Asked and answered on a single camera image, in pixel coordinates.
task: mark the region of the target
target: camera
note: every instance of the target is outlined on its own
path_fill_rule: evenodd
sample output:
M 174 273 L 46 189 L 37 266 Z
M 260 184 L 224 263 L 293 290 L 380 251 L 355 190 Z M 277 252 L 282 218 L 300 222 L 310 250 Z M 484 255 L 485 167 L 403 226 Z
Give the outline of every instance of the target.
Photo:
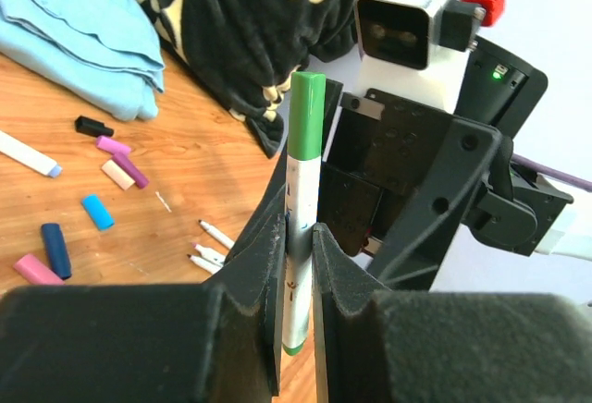
M 416 70 L 429 66 L 450 0 L 356 0 L 358 42 L 373 58 Z

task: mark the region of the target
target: white background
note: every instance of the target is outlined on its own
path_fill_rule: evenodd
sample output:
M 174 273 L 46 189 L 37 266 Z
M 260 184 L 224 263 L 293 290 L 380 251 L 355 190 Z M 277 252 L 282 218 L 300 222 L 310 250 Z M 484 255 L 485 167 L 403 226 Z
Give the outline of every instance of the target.
M 592 48 L 589 0 L 506 0 L 495 27 L 480 34 L 544 71 L 549 89 L 515 140 L 515 151 L 543 165 L 592 179 Z M 357 49 L 310 70 L 351 90 Z M 592 300 L 592 263 L 561 256 L 523 257 L 477 243 L 462 227 L 434 285 L 438 290 L 552 292 Z

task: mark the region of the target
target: white marker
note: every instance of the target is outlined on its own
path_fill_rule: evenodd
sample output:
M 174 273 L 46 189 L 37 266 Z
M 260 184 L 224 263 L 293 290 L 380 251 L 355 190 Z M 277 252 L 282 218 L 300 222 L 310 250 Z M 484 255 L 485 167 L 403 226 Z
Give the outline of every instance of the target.
M 217 250 L 214 250 L 212 248 L 206 248 L 201 244 L 196 244 L 194 248 L 195 250 L 200 252 L 200 255 L 202 255 L 202 258 L 204 260 L 207 260 L 208 262 L 220 267 L 224 266 L 224 261 L 226 260 L 226 257 Z
M 190 255 L 188 253 L 187 258 L 189 258 L 193 263 L 197 264 L 202 269 L 204 269 L 205 271 L 209 272 L 212 275 L 215 274 L 216 272 L 218 272 L 220 269 L 222 269 L 220 266 L 216 266 L 215 264 L 210 263 L 207 260 L 204 260 L 202 257 L 197 256 L 197 255 Z
M 55 178 L 62 172 L 62 168 L 56 160 L 36 151 L 31 146 L 11 137 L 1 130 L 0 152 L 46 177 Z
M 313 225 L 321 172 L 325 75 L 295 72 L 291 78 L 286 172 L 286 284 L 282 344 L 296 355 L 308 336 L 313 292 Z
M 206 223 L 204 220 L 199 220 L 199 222 L 200 226 L 203 227 L 203 230 L 205 230 L 208 234 L 217 239 L 218 242 L 222 243 L 228 249 L 232 249 L 232 246 L 234 246 L 234 241 L 230 239 L 230 237 L 224 235 L 222 231 L 210 225 L 209 223 Z

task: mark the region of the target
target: light blue cloth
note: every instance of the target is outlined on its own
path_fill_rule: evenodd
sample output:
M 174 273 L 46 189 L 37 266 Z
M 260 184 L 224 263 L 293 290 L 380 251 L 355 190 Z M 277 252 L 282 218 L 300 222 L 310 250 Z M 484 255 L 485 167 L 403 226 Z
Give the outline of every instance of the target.
M 0 0 L 0 53 L 127 121 L 158 114 L 158 35 L 135 0 Z

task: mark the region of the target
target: wooden table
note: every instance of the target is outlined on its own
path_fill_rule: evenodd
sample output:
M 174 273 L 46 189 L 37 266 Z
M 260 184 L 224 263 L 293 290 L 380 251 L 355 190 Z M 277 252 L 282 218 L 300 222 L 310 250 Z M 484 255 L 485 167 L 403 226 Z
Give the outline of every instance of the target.
M 27 284 L 12 268 L 18 258 L 33 253 L 46 263 L 43 223 L 61 225 L 72 264 L 68 283 L 86 285 L 202 282 L 208 273 L 186 257 L 191 242 L 224 248 L 197 220 L 239 235 L 276 159 L 268 160 L 246 127 L 168 56 L 166 64 L 158 118 L 120 123 L 0 55 L 0 129 L 64 168 L 51 179 L 0 155 L 0 296 Z M 79 115 L 105 122 L 132 147 L 132 161 L 150 179 L 147 188 L 123 191 L 101 171 L 109 155 L 75 131 Z M 108 231 L 99 232 L 80 205 L 93 193 L 116 221 Z M 276 403 L 316 401 L 312 336 L 297 357 L 284 356 L 282 370 Z

